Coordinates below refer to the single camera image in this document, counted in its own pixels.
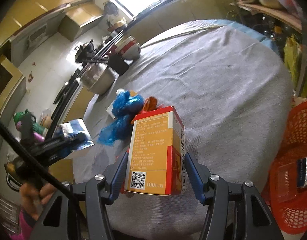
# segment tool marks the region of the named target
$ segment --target red plastic basket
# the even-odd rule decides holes
[[[307,188],[297,188],[296,160],[307,157],[307,102],[294,107],[288,116],[280,150],[269,173],[272,213],[288,234],[307,229]]]

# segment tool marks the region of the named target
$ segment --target qr code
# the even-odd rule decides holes
[[[131,174],[131,188],[144,189],[146,183],[146,172],[145,171],[133,171]]]

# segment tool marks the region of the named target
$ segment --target silver screw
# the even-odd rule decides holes
[[[64,185],[65,187],[68,187],[68,186],[70,185],[70,182],[69,182],[69,181],[64,181],[64,182],[62,183],[62,185]]]
[[[95,175],[95,180],[103,180],[104,176],[102,174]]]
[[[219,176],[216,175],[216,174],[212,174],[212,175],[210,176],[210,179],[212,179],[212,180],[218,180],[218,179],[219,179]]]
[[[247,187],[252,187],[253,186],[253,183],[250,180],[246,180],[245,184],[246,184]]]

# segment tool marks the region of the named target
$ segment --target gray tablecloth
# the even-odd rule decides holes
[[[110,91],[90,102],[84,121],[95,141],[112,122],[106,108],[118,88],[174,105],[185,126],[187,151],[225,180],[248,179],[263,189],[292,95],[290,75],[272,50],[229,26],[144,48]],[[76,182],[103,172],[128,145],[128,140],[114,147],[96,144],[74,160]],[[120,195],[107,207],[112,227],[146,239],[191,239],[188,235],[201,230],[207,207],[195,199],[189,180],[187,186],[178,196]]]

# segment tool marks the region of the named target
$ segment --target blue gripper pad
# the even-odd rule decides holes
[[[198,163],[193,153],[186,153],[184,160],[196,199],[199,200],[201,204],[206,205],[205,192],[208,191],[207,183],[211,173],[206,166]]]
[[[114,164],[109,165],[104,171],[106,176],[106,190],[110,191],[108,196],[109,203],[113,203],[120,193],[122,183],[125,181],[127,163],[128,163],[128,152],[122,154]]]

